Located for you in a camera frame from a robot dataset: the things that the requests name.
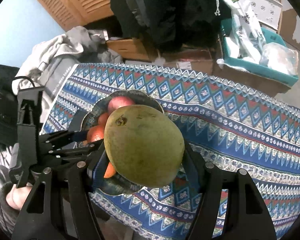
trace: person's hand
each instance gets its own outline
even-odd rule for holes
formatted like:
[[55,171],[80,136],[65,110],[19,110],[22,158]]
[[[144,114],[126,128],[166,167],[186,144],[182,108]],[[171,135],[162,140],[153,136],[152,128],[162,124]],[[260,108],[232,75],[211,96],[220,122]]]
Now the person's hand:
[[16,188],[16,185],[14,184],[12,189],[6,196],[6,201],[8,205],[11,206],[13,209],[21,210],[31,189],[32,187],[30,186]]

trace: sticker label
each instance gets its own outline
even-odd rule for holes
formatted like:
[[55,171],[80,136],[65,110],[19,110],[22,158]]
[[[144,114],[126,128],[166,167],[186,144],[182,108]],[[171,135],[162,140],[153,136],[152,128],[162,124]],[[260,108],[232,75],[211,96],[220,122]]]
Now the sticker label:
[[191,62],[189,62],[189,61],[179,61],[179,62],[177,62],[177,67],[181,68],[181,69],[192,70]]
[[108,41],[109,37],[108,37],[108,32],[106,30],[103,30],[103,35],[105,37],[105,40]]

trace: teal plastic bin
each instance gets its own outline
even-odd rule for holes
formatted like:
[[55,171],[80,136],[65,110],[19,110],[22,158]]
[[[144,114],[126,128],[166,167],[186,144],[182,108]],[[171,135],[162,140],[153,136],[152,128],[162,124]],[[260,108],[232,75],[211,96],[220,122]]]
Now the teal plastic bin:
[[[266,43],[275,42],[275,43],[278,43],[278,44],[281,44],[281,45],[287,47],[284,40],[281,38],[280,35],[278,35],[274,32],[271,32],[265,28],[261,28],[261,29],[262,29],[263,35],[266,38]],[[223,34],[223,37],[229,36],[231,33],[231,30],[232,30],[232,19],[223,20],[221,22],[221,32]],[[270,69],[268,67],[245,61],[243,59],[229,57],[228,45],[226,44],[226,40],[224,40],[224,39],[222,41],[222,50],[223,50],[224,62],[228,65],[243,67],[253,74],[256,74],[256,75],[262,76],[262,77],[266,77],[269,79],[277,80],[289,87],[292,87],[299,80],[299,77],[297,75],[296,76],[287,75],[287,74],[281,73],[279,71]]]

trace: wooden drawer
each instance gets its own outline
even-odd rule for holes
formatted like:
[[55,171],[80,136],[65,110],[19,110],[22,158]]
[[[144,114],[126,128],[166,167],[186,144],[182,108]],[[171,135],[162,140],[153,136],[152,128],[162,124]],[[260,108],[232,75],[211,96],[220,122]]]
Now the wooden drawer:
[[151,44],[145,44],[140,39],[107,41],[107,46],[127,59],[152,62],[158,56],[156,49]]

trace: gray cloth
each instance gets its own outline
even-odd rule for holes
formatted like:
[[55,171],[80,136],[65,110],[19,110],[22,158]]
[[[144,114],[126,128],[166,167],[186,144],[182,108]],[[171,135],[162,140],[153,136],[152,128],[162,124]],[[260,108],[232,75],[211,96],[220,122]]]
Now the gray cloth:
[[13,186],[10,182],[8,172],[6,167],[0,165],[0,228],[10,237],[14,225],[16,224],[19,211],[10,207],[6,201],[6,196]]
[[9,168],[11,161],[12,146],[6,146],[5,149],[0,149],[0,165]]
[[[16,76],[27,76],[34,81],[36,86],[46,86],[46,83],[53,79],[49,83],[50,87],[47,88],[48,92],[44,91],[42,96],[40,122],[45,123],[55,95],[63,87],[68,74],[76,68],[75,64],[80,62],[122,62],[122,57],[108,49],[106,41],[102,37],[103,31],[87,30],[82,26],[77,26],[50,41],[34,46],[31,55],[22,64]],[[26,79],[12,82],[12,90],[15,95],[20,89],[30,87],[32,85]]]

